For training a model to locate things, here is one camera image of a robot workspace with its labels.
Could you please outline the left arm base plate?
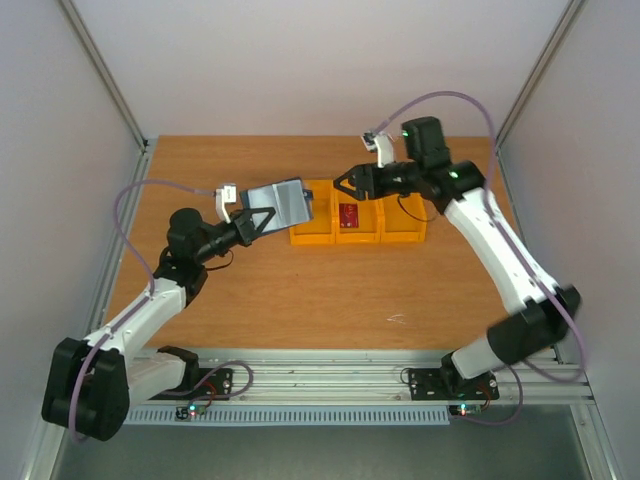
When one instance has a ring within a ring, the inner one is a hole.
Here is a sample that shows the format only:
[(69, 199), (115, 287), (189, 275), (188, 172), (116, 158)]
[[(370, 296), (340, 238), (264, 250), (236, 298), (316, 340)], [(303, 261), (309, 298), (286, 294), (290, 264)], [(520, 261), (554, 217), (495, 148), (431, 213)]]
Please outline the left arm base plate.
[(221, 397), (230, 394), (234, 385), (234, 373), (232, 368), (222, 368), (210, 377), (202, 385), (183, 395), (158, 394), (151, 398), (152, 401), (190, 401), (199, 397), (210, 398), (212, 395)]

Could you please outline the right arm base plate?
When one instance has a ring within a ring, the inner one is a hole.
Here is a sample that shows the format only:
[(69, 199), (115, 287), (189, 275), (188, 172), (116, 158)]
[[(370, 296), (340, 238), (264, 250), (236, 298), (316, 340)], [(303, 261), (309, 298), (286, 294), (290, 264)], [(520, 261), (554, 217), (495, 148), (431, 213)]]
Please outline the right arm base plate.
[(500, 398), (495, 376), (487, 372), (471, 380), (446, 379), (439, 368), (406, 368), (401, 379), (412, 401), (493, 401)]

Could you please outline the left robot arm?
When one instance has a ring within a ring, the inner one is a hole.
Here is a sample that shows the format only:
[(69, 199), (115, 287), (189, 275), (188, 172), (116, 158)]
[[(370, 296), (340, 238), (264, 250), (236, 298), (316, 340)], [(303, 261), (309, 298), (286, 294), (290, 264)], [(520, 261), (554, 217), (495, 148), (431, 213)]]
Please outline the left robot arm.
[(165, 346), (144, 361), (136, 355), (198, 296), (210, 271), (206, 262), (235, 246), (250, 246), (275, 214), (272, 207), (241, 209), (212, 225), (196, 209), (174, 212), (167, 245), (142, 293), (102, 328), (56, 346), (42, 419), (67, 428), (75, 438), (106, 441), (121, 428), (131, 407), (158, 395), (195, 395), (205, 381), (197, 354)]

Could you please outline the blue card holder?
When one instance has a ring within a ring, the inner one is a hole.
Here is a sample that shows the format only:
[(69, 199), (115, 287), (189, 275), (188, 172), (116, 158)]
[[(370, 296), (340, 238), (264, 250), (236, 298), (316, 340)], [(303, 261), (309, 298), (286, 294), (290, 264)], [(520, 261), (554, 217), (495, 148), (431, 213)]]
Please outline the blue card holder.
[(310, 191), (300, 177), (262, 185), (240, 192), (243, 208), (272, 206), (276, 216), (270, 224), (272, 233), (310, 222), (313, 218)]

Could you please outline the red credit card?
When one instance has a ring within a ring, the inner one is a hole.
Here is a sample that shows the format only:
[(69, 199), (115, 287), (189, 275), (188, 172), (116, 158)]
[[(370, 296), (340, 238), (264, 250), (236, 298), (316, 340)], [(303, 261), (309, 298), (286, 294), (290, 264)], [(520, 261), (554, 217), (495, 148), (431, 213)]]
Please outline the red credit card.
[(342, 229), (355, 229), (359, 227), (359, 209), (356, 203), (338, 204), (339, 224)]

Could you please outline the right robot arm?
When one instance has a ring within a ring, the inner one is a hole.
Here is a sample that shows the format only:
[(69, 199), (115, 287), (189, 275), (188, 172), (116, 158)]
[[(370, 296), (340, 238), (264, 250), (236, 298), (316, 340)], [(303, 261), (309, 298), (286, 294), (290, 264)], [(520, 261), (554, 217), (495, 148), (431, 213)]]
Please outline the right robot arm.
[(493, 280), (507, 317), (441, 360), (442, 387), (459, 397), (488, 372), (526, 361), (564, 340), (581, 296), (533, 259), (504, 222), (479, 168), (471, 161), (452, 161), (439, 119), (406, 121), (402, 137), (407, 159), (398, 162), (386, 133), (365, 133), (363, 142), (376, 162), (352, 167), (333, 185), (358, 201), (419, 194), (463, 235)]

